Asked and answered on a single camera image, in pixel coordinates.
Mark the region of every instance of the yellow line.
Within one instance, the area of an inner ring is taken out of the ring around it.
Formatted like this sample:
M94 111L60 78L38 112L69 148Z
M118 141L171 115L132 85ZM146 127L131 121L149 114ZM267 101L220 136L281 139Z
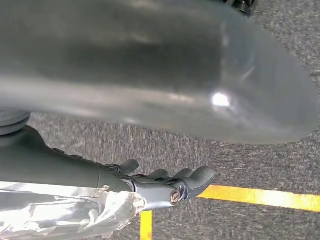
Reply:
M211 185L198 197L320 212L319 195Z
M152 240L152 211L143 211L140 226L140 240Z

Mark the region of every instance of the gray tube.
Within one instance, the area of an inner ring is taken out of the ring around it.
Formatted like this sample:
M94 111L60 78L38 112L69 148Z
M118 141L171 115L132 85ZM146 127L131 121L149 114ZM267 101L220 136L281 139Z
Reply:
M0 136L0 156L0 181L3 182L131 191L102 164L49 148L29 126Z
M0 109L0 136L23 129L30 117L29 112L21 110Z
M0 106L276 144L317 127L308 72L206 0L4 0Z

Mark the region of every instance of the screw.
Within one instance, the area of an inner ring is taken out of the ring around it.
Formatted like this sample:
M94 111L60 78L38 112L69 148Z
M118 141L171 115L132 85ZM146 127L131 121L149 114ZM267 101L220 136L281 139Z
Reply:
M170 194L170 201L171 204L177 204L180 199L180 193L174 189Z

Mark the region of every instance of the aluminum foil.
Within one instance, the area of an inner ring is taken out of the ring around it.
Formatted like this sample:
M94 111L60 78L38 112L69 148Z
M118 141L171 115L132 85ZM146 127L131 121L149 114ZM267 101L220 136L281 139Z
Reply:
M0 240L107 239L142 212L134 192L0 182Z

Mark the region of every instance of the carpeted floor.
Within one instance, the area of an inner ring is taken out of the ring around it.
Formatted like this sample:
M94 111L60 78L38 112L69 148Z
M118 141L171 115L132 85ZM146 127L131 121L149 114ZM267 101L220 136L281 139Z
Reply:
M260 0L253 21L309 69L320 90L319 15L318 0ZM34 114L30 125L51 147L101 163L135 158L140 173L210 165L220 185L320 194L318 130L296 143L249 146L57 115ZM155 211L153 228L155 240L312 240L320 238L320 215L197 198ZM139 238L139 219L112 236Z

